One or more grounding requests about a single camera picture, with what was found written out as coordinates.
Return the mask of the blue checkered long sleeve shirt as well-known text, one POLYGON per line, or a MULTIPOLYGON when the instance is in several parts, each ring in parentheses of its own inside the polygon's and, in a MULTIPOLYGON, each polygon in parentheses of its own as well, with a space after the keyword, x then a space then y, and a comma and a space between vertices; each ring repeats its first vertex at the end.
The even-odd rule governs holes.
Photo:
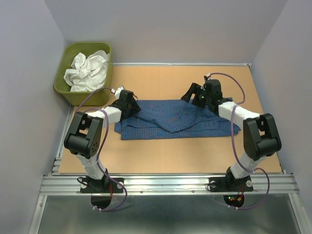
POLYGON ((215 115, 208 107, 200 108, 179 99, 138 100, 141 111, 115 124, 122 140, 150 140, 196 137, 228 137, 240 128, 215 115))

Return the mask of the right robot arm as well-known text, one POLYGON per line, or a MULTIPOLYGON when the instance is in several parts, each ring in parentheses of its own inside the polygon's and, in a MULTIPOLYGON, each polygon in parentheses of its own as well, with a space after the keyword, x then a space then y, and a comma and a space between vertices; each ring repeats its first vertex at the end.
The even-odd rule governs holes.
POLYGON ((223 97, 221 83, 217 79, 206 78, 203 85, 192 83, 181 100, 200 108, 207 107, 243 131, 242 156, 236 158, 236 163, 227 169, 223 177, 209 179, 208 191, 253 191, 251 174, 261 161, 278 152, 282 146, 274 117, 271 114, 251 112, 223 97))

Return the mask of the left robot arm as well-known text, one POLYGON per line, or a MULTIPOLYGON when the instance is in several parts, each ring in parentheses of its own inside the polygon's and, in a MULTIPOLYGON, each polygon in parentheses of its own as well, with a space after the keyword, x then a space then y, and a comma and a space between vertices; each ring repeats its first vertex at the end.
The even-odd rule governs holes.
POLYGON ((86 171, 78 177, 80 192, 104 193, 112 189, 107 168, 100 161, 100 152, 108 136, 109 126, 140 112, 134 92, 119 87, 111 89, 116 100, 93 112, 76 111, 64 138, 64 148, 75 155, 86 171))

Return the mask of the white crumpled shirt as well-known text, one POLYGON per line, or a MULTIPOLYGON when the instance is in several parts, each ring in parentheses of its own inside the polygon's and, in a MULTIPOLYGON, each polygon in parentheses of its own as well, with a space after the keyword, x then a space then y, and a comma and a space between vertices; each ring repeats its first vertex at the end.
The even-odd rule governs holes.
POLYGON ((78 53, 65 71, 65 82, 70 86, 71 92, 93 92, 104 86, 107 80, 109 55, 103 50, 86 57, 78 53))

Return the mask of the green plastic bin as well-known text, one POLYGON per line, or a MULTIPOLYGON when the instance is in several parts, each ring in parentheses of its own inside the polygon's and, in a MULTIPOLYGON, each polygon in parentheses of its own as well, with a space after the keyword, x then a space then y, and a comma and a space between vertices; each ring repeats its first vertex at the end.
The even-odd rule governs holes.
POLYGON ((89 56, 99 50, 103 50, 108 54, 108 70, 103 86, 110 87, 113 76, 112 48, 110 44, 102 41, 76 42, 65 49, 54 81, 54 90, 62 95, 69 104, 73 106, 79 106, 80 104, 83 106, 103 106, 108 102, 110 93, 108 90, 100 90, 88 98, 90 92, 71 92, 71 87, 63 78, 65 71, 71 68, 71 63, 76 55, 83 53, 89 56))

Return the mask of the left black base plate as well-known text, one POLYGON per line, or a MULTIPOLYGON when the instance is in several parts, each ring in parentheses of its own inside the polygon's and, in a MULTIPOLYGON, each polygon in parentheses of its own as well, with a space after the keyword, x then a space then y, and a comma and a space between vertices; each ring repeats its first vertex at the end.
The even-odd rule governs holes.
POLYGON ((106 177, 101 180, 95 180, 89 176, 79 176, 77 181, 80 184, 80 192, 82 194, 123 193, 121 186, 106 177))

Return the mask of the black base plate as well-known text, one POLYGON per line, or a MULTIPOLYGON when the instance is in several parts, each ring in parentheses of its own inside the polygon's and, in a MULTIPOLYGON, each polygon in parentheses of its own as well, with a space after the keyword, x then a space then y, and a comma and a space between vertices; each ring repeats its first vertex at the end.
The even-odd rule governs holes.
POLYGON ((95 180, 89 176, 79 176, 77 181, 80 184, 80 192, 82 194, 123 193, 121 186, 106 177, 101 180, 95 180))
POLYGON ((209 178, 209 191, 212 193, 235 193, 244 189, 245 192, 252 192, 254 190, 251 178, 245 177, 240 179, 227 178, 226 176, 214 176, 209 178))

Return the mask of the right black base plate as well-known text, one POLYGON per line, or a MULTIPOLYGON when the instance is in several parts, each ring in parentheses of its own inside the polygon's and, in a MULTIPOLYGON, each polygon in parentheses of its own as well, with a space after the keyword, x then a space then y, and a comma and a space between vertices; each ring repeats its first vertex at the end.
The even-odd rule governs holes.
POLYGON ((209 191, 212 193, 235 193, 244 189, 245 192, 252 192, 254 190, 251 178, 245 177, 240 179, 227 178, 226 176, 214 176, 209 178, 209 191))

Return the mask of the aluminium mounting rail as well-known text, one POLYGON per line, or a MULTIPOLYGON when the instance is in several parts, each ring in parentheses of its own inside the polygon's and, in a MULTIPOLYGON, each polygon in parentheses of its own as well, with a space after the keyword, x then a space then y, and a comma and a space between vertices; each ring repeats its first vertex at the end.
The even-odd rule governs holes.
POLYGON ((210 177, 235 163, 229 137, 122 141, 113 130, 101 153, 126 192, 114 194, 107 212, 93 210, 80 192, 79 160, 60 139, 52 171, 41 183, 32 234, 309 234, 311 224, 293 174, 277 154, 251 176, 241 210, 207 190, 210 177))

